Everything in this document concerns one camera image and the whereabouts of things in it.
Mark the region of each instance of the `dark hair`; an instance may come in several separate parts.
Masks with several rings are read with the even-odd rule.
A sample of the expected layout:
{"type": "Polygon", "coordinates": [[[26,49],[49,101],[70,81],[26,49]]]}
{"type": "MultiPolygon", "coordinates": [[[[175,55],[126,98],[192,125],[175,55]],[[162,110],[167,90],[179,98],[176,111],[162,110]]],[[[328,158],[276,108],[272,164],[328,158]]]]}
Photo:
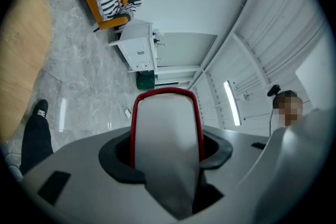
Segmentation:
{"type": "Polygon", "coordinates": [[[283,100],[285,97],[298,97],[296,93],[294,93],[293,91],[284,91],[281,92],[279,94],[276,94],[275,98],[273,99],[273,108],[274,109],[278,109],[279,108],[279,103],[280,100],[283,100]]]}
{"type": "Polygon", "coordinates": [[[267,96],[269,97],[275,95],[272,103],[273,109],[278,109],[280,100],[283,100],[285,97],[298,97],[298,95],[291,90],[278,93],[279,91],[281,91],[280,86],[273,85],[273,87],[267,93],[267,96]]]}

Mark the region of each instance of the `floor tile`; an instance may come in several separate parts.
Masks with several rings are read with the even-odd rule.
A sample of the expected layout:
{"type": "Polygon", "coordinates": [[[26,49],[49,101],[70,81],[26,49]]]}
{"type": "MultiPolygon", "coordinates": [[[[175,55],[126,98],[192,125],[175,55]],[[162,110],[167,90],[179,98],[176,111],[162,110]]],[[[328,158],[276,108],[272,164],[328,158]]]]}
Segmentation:
{"type": "Polygon", "coordinates": [[[64,130],[108,131],[120,127],[121,105],[115,94],[95,95],[93,91],[80,91],[63,84],[57,107],[65,103],[64,130]]]}
{"type": "Polygon", "coordinates": [[[58,10],[54,19],[73,44],[81,44],[94,30],[95,22],[89,21],[79,6],[73,6],[67,11],[58,10]]]}
{"type": "Polygon", "coordinates": [[[56,23],[43,69],[70,86],[87,89],[92,87],[97,72],[91,59],[87,46],[73,44],[56,23]]]}
{"type": "Polygon", "coordinates": [[[53,130],[50,129],[50,135],[51,135],[51,146],[53,147],[53,151],[58,151],[61,147],[65,146],[66,144],[69,144],[73,141],[76,141],[78,139],[82,139],[85,137],[90,136],[90,132],[86,130],[76,130],[76,131],[70,131],[70,130],[53,130]]]}
{"type": "Polygon", "coordinates": [[[22,148],[22,139],[23,139],[23,132],[25,130],[26,120],[22,119],[19,123],[17,129],[15,130],[14,134],[7,140],[4,147],[6,147],[6,154],[14,153],[14,154],[21,154],[22,148]]]}
{"type": "Polygon", "coordinates": [[[95,94],[133,94],[135,83],[133,73],[128,73],[128,66],[122,61],[117,47],[100,46],[96,55],[97,74],[93,84],[95,94]]]}

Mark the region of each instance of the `person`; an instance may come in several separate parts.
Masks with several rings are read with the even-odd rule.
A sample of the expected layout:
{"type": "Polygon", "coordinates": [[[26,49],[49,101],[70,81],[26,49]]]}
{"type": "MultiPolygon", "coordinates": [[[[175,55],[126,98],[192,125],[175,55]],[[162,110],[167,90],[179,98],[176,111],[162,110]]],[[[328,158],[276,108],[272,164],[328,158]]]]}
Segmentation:
{"type": "Polygon", "coordinates": [[[47,112],[47,100],[40,100],[27,121],[21,149],[20,171],[22,175],[54,153],[46,119],[47,112]]]}
{"type": "Polygon", "coordinates": [[[302,118],[303,102],[293,91],[276,94],[272,106],[279,114],[279,123],[285,127],[293,126],[302,118]]]}

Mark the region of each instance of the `ceiling light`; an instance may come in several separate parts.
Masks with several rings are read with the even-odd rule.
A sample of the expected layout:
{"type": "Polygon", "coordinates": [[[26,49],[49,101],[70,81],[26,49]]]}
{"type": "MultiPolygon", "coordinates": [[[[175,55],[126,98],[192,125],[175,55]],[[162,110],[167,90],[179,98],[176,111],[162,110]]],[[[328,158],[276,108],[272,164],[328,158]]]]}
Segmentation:
{"type": "Polygon", "coordinates": [[[231,110],[232,110],[232,115],[233,115],[233,120],[235,122],[236,126],[240,126],[242,123],[242,121],[240,120],[240,115],[239,115],[239,111],[238,111],[238,106],[237,106],[237,102],[236,102],[236,98],[233,95],[233,91],[230,85],[230,82],[227,80],[224,82],[224,88],[227,94],[227,97],[229,99],[230,102],[230,106],[231,106],[231,110]]]}

